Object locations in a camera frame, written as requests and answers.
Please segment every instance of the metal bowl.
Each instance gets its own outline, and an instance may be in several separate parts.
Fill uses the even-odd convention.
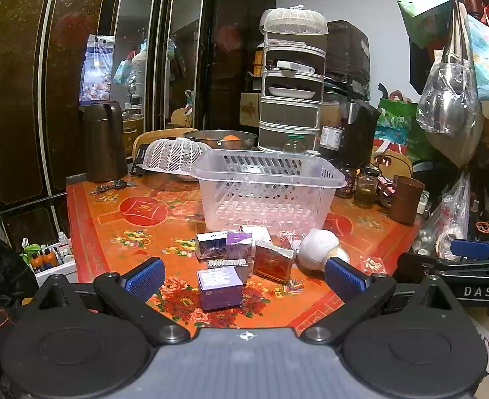
[[[239,139],[224,140],[223,138],[233,135]],[[257,135],[238,130],[195,130],[184,135],[187,139],[196,142],[203,142],[211,148],[224,150],[252,150]]]

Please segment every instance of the white plush toy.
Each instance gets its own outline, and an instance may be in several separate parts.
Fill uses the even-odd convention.
[[[326,261],[332,256],[350,263],[350,257],[342,250],[337,236],[325,229],[311,229],[297,251],[300,265],[308,270],[324,271]]]

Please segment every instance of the stacked food storage rack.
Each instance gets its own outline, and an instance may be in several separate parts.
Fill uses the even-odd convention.
[[[260,150],[281,152],[289,135],[314,150],[326,62],[325,18],[303,6],[274,9],[265,19],[260,100]]]

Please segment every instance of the orange bottle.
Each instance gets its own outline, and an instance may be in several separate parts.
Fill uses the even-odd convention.
[[[30,259],[30,265],[33,266],[35,271],[44,271],[44,260],[41,255],[34,254]]]
[[[46,269],[50,269],[52,267],[58,266],[58,260],[56,259],[56,255],[54,252],[51,252],[50,249],[45,249],[44,254],[42,256],[44,260],[44,266]]]

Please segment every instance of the orange tablecloth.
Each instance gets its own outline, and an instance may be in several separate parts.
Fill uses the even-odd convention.
[[[184,182],[168,174],[126,177],[137,186],[89,195],[89,182],[67,188],[71,239],[80,282],[90,282],[107,271],[126,273],[148,257],[165,263],[165,285],[148,304],[186,326],[281,327],[297,332],[341,305],[320,276],[308,276],[296,266],[291,277],[303,289],[283,287],[252,276],[239,309],[205,313],[198,301],[196,271],[205,269],[193,253],[195,235],[206,232],[196,182]],[[324,229],[333,231],[350,255],[352,265],[362,257],[383,260],[388,273],[398,256],[408,249],[418,226],[390,220],[378,206],[355,207],[352,200],[335,197]]]

